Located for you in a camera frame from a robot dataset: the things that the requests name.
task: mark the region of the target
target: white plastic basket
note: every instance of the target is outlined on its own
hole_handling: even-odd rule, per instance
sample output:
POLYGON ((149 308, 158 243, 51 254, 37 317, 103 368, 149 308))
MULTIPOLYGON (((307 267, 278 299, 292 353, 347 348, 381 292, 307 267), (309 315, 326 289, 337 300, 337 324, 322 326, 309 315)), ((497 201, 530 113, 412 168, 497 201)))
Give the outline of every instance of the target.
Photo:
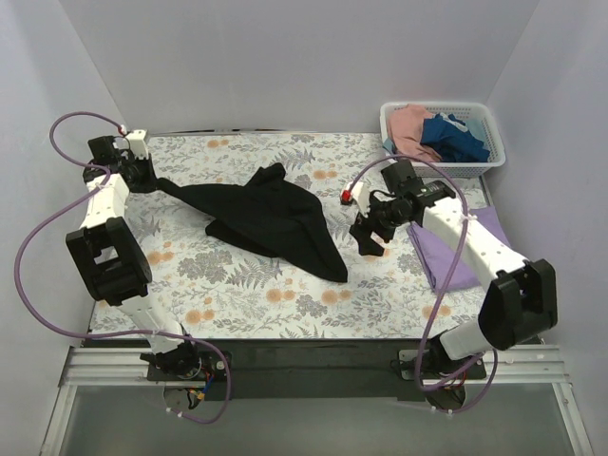
MULTIPOLYGON (((389 139, 387 121, 390 114, 396 109, 414 103, 424 106, 432 113, 445 112, 454 114, 458 119, 464 121, 471 134, 484 142, 484 147, 489 150, 490 157, 486 163, 436 163, 439 168, 446 171, 452 178, 477 178, 491 168, 501 166, 505 162, 503 140, 498 132, 498 127, 489 109, 480 103, 453 103, 453 102, 391 102, 385 103, 380 108, 380 131, 382 143, 389 139)), ((423 178, 434 178, 439 176, 435 171, 423 163, 414 162, 416 174, 423 178)))

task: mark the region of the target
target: floral tablecloth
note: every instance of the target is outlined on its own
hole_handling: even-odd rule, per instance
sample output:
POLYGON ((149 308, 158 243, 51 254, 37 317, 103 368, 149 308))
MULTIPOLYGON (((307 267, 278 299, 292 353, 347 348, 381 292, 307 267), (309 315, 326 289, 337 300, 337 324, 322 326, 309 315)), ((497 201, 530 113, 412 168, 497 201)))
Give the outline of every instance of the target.
MULTIPOLYGON (((360 256, 349 235, 356 209, 338 195, 368 162, 383 156, 375 134, 172 136, 150 141, 157 174, 178 185, 244 184, 260 166, 281 162, 287 180, 319 197, 349 270, 337 284, 205 235, 211 218, 162 192, 132 195, 126 219, 152 267, 152 299, 196 337, 420 337, 434 301, 406 234, 397 230, 383 257, 360 256)), ((380 169, 367 180, 384 189, 380 169)), ((479 180, 459 180, 469 205, 486 206, 479 180)), ((481 287, 448 294, 433 333, 476 315, 481 287)), ((133 329, 100 302, 93 333, 133 329)))

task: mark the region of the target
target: black garment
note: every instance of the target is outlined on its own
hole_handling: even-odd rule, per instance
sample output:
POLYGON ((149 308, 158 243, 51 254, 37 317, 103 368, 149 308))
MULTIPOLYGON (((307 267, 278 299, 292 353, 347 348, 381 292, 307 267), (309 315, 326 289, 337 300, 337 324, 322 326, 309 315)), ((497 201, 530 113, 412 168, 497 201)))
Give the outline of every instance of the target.
POLYGON ((245 184, 205 183, 179 187, 158 179, 159 189, 216 218, 207 235, 265 257, 283 257, 294 266, 334 282, 348 272, 333 244, 321 201, 286 182, 285 168, 259 168, 245 184))

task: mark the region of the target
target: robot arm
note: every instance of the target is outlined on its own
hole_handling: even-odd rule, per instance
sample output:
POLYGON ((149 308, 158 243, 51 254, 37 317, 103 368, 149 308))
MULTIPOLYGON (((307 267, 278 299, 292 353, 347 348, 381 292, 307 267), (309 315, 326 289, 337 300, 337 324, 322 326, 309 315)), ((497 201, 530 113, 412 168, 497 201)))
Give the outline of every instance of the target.
MULTIPOLYGON (((438 180, 424 185, 409 161, 392 164, 382 174, 390 200, 378 199, 363 183, 342 196, 344 204, 356 202, 359 207, 351 227, 359 253, 381 256, 384 249, 371 233, 389 242, 395 228, 412 221, 456 250, 464 215, 454 193, 438 180)), ((434 371, 450 371, 492 348, 507 350, 557 324, 555 271, 547 261, 529 261, 475 219, 469 220, 462 260, 484 287, 484 304, 477 320, 430 340, 426 365, 434 371)))
MULTIPOLYGON (((138 329, 185 334, 175 316, 148 296, 150 266, 124 221, 130 192, 150 193, 156 189, 145 131, 129 133, 126 141, 129 148, 122 150, 111 136, 89 141, 92 162, 109 167, 112 175, 89 200, 80 229, 66 236, 67 248, 94 299, 117 307, 138 329), (116 255, 104 259, 106 249, 114 249, 116 255)), ((90 191, 102 184, 105 175, 87 169, 83 177, 90 191)), ((154 333, 147 340, 153 354, 143 355, 143 359, 165 373, 189 378, 200 370, 200 356, 190 342, 154 333)))

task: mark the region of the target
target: clothing pile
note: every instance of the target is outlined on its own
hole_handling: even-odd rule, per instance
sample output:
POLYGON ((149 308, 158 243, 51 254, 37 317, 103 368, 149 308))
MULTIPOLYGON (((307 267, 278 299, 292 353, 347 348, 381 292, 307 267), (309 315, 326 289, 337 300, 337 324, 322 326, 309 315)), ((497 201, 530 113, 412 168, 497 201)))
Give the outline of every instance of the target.
POLYGON ((490 156, 463 121, 444 112, 435 115, 419 104, 393 111, 388 128, 396 153, 427 162, 487 162, 490 156))

